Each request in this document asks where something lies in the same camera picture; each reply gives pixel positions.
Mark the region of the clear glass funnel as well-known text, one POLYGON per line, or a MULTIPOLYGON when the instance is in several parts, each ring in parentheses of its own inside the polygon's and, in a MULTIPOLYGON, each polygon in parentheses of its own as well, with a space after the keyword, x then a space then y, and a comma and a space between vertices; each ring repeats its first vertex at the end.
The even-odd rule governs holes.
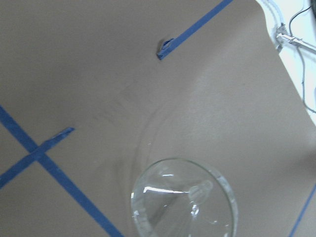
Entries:
POLYGON ((184 158, 150 165, 136 179, 131 214, 140 237, 235 237, 233 189, 215 168, 184 158))

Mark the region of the brown paper table cover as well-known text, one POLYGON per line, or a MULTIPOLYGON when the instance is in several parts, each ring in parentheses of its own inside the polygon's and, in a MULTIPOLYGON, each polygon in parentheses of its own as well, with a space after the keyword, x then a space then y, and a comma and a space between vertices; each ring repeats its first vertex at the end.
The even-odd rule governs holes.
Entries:
POLYGON ((286 237, 316 181, 316 128, 273 46, 264 12, 235 0, 165 59, 216 0, 3 0, 0 106, 125 237, 149 165, 219 170, 239 237, 286 237))

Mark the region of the white curved bracket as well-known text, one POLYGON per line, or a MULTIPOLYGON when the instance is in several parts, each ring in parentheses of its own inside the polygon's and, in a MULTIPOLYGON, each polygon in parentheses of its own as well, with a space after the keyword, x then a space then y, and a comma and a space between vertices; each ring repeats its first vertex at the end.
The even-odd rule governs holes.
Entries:
POLYGON ((278 35, 288 35, 283 14, 274 0, 257 0, 257 3, 265 15, 266 28, 272 44, 280 53, 283 49, 284 40, 278 35))

